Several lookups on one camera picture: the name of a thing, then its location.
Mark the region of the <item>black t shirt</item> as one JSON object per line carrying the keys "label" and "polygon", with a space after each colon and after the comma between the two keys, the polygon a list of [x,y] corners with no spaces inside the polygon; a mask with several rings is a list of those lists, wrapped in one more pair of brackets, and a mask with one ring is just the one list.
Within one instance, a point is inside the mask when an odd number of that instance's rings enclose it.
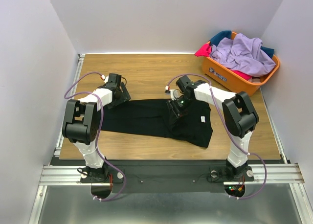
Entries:
{"label": "black t shirt", "polygon": [[105,106],[101,130],[172,138],[207,148],[213,134],[210,106],[196,100],[187,107],[186,115],[177,119],[167,101],[146,99],[127,101],[112,109]]}

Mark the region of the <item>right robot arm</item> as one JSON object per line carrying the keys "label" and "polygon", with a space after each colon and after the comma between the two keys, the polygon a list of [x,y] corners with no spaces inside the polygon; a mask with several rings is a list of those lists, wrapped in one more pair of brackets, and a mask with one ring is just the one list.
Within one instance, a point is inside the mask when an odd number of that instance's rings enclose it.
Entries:
{"label": "right robot arm", "polygon": [[177,119],[186,115],[187,107],[195,100],[215,106],[227,135],[230,138],[230,151],[225,167],[212,169],[211,177],[216,179],[236,180],[248,170],[249,142],[259,116],[249,97],[240,93],[228,92],[211,85],[205,77],[191,81],[189,75],[178,75],[173,78],[178,89],[173,90],[169,85],[165,93],[171,98],[167,102],[169,109]]}

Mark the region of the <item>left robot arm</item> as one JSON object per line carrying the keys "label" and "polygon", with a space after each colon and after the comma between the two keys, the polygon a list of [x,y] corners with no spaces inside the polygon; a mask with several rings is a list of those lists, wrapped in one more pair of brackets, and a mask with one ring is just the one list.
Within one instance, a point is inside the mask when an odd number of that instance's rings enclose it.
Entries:
{"label": "left robot arm", "polygon": [[82,183],[104,183],[113,181],[111,165],[100,153],[98,139],[104,119],[104,108],[114,108],[130,100],[126,88],[127,80],[119,74],[105,76],[99,73],[103,85],[93,92],[84,92],[85,97],[74,99],[75,94],[66,91],[67,100],[62,135],[73,143],[83,155],[85,167],[78,168]]}

